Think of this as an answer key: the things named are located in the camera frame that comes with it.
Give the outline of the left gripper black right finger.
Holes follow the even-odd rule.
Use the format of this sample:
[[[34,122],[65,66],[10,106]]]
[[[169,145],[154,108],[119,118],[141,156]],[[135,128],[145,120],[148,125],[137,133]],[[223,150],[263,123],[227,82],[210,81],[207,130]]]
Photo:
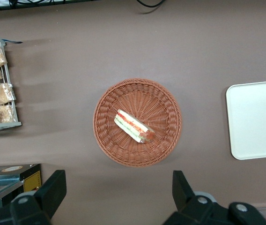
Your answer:
[[[165,225],[230,225],[229,211],[204,192],[194,193],[182,171],[174,171],[172,196],[177,208]]]

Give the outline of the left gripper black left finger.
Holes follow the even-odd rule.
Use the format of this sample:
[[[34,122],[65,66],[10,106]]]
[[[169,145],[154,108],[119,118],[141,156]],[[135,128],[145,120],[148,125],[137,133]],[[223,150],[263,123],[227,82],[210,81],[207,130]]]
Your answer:
[[[66,193],[66,172],[56,170],[37,191],[19,195],[11,202],[13,224],[50,225]]]

